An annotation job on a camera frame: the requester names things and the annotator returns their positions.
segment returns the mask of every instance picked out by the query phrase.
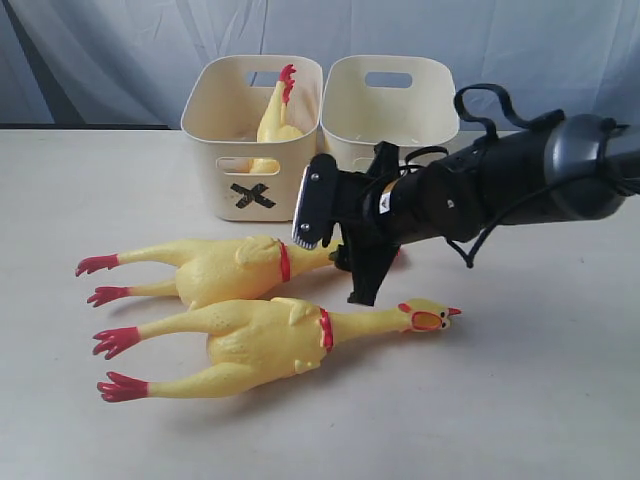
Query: red chicken comb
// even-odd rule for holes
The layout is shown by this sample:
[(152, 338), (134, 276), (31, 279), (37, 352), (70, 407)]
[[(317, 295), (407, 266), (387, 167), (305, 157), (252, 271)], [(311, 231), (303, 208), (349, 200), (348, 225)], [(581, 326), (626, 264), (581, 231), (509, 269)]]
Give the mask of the red chicken comb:
[(287, 66), (285, 66), (282, 71), (280, 72), (280, 78), (279, 80), (281, 82), (284, 82), (284, 92), (282, 92), (282, 102), (286, 105), (289, 103), (289, 97), (291, 95), (291, 90), (293, 90), (293, 84), (296, 83), (296, 81), (291, 78), (291, 75), (293, 73), (296, 73), (296, 69), (293, 66), (293, 64), (289, 64)]

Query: black x mark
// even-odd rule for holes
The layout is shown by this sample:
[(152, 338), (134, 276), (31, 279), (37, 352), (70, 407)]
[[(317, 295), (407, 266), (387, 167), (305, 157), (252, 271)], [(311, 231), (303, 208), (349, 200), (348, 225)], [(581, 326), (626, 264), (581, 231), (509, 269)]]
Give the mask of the black x mark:
[(256, 202), (257, 204), (262, 205), (266, 208), (274, 207), (275, 202), (269, 200), (267, 197), (262, 196), (262, 193), (266, 192), (268, 189), (269, 187), (267, 187), (263, 183), (258, 183), (251, 190), (241, 187), (237, 183), (231, 185), (231, 190), (242, 195), (242, 198), (238, 200), (238, 203), (236, 203), (236, 207), (238, 208), (244, 208), (251, 202)]

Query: tabletop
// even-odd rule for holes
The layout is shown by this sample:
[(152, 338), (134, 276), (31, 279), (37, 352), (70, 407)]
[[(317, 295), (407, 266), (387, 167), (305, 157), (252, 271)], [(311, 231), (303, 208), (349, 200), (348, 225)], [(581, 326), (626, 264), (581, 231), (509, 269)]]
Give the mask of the tabletop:
[[(462, 140), (468, 139), (464, 134)], [(76, 278), (87, 256), (290, 224), (217, 219), (181, 132), (0, 131), (0, 476), (13, 479), (632, 479), (640, 468), (640, 203), (599, 222), (497, 229), (467, 269), (444, 241), (407, 245), (376, 308), (458, 307), (438, 334), (339, 345), (321, 368), (222, 399), (106, 403), (115, 370), (169, 380), (208, 365), (202, 334), (105, 361), (92, 336), (184, 311), (99, 285), (164, 279), (125, 265)], [(272, 292), (333, 311), (331, 267)]]

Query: yellow rubber chicken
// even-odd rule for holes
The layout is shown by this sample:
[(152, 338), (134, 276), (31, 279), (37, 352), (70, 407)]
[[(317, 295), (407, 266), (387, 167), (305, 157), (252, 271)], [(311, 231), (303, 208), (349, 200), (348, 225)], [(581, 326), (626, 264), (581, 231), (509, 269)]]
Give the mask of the yellow rubber chicken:
[(332, 265), (339, 244), (305, 250), (256, 235), (235, 240), (187, 239), (82, 260), (76, 276), (126, 263), (153, 261), (178, 267), (175, 278), (151, 285), (98, 287), (87, 303), (94, 307), (130, 296), (179, 296), (190, 310), (232, 299), (254, 299), (316, 268)]
[(209, 334), (213, 366), (172, 382), (149, 383), (109, 372), (98, 383), (107, 402), (146, 397), (214, 398), (236, 395), (257, 385), (318, 368), (331, 349), (364, 335), (425, 332), (450, 326), (460, 310), (425, 299), (397, 308), (338, 314), (304, 300), (228, 300), (140, 327), (106, 330), (94, 336), (95, 355), (110, 359), (142, 340), (176, 332)]
[[(295, 72), (296, 69), (292, 64), (287, 65), (280, 72), (280, 78), (276, 82), (267, 109), (258, 126), (257, 141), (259, 143), (282, 142), (302, 136), (300, 130), (287, 124), (287, 105), (295, 83), (291, 75)], [(251, 161), (249, 173), (276, 173), (279, 169), (277, 160), (254, 158)]]

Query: cream storage bin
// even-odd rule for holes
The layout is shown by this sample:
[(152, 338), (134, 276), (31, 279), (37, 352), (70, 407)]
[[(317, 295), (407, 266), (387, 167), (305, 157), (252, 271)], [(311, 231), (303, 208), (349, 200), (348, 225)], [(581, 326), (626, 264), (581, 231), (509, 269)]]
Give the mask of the cream storage bin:
[(450, 70), (435, 60), (343, 58), (333, 64), (325, 85), (320, 119), (325, 150), (340, 169), (364, 171), (373, 147), (383, 140), (400, 147), (401, 159), (419, 147), (444, 145), (460, 129), (454, 95)]
[[(260, 119), (278, 74), (287, 64), (296, 73), (287, 122), (303, 136), (257, 143)], [(268, 73), (268, 86), (251, 86)], [(223, 57), (201, 72), (185, 106), (181, 127), (191, 140), (204, 197), (214, 214), (235, 221), (290, 221), (305, 166), (316, 154), (323, 73), (316, 62), (287, 55)], [(272, 174), (241, 173), (251, 158), (276, 159)]]

